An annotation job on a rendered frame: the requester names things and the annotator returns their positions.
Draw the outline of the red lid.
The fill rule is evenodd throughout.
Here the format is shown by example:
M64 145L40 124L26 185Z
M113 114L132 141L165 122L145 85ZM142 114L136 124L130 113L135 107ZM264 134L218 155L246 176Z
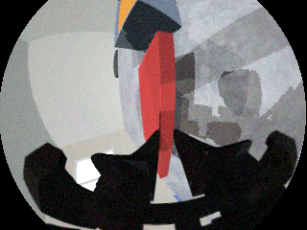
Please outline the red lid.
M157 31L139 66L141 118L146 141L158 129L160 154L158 177L168 176L176 123L176 57L174 35Z

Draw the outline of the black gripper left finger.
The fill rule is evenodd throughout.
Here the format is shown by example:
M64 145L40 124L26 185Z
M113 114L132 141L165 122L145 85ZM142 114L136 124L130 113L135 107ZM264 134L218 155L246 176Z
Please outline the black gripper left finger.
M105 175L142 180L150 202L154 202L154 185L157 180L160 131L155 130L145 145L132 154L95 153L91 156L97 172Z

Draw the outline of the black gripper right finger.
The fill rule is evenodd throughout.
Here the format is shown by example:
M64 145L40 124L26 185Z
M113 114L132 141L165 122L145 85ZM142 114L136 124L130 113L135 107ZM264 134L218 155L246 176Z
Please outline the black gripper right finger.
M243 139L233 145L214 147L177 129L173 129L173 137L192 198L204 195L203 188L210 183L224 161L248 152L252 145L250 139Z

